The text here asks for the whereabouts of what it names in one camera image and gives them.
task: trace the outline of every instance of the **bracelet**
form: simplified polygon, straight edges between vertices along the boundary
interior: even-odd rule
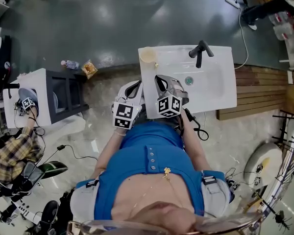
[[[126,136],[126,133],[122,134],[122,133],[117,132],[117,130],[114,130],[114,133],[116,133],[116,134],[118,134],[119,136],[122,136],[122,137]]]

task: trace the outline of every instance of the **sink drain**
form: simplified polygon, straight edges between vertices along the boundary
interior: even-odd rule
[[[187,85],[192,85],[193,82],[194,82],[194,80],[193,80],[192,77],[188,76],[187,78],[185,78],[185,83],[186,83]]]

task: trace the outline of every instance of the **eyeglasses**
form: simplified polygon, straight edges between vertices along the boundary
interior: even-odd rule
[[[234,214],[220,218],[207,218],[196,223],[193,232],[185,235],[223,234],[247,227],[258,221],[260,212]],[[142,223],[113,220],[90,220],[84,223],[70,221],[67,235],[170,235],[169,231],[158,226]]]

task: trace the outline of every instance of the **chest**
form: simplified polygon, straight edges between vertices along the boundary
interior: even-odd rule
[[[163,173],[136,174],[126,178],[117,191],[111,209],[112,219],[125,220],[156,201],[173,203],[194,212],[183,178],[170,173],[169,182],[163,176]]]

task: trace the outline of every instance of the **faucet handle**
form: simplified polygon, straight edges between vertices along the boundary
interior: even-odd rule
[[[205,50],[208,54],[208,56],[213,57],[215,56],[214,53],[210,50],[208,44],[204,40],[200,40],[198,44],[201,51]]]

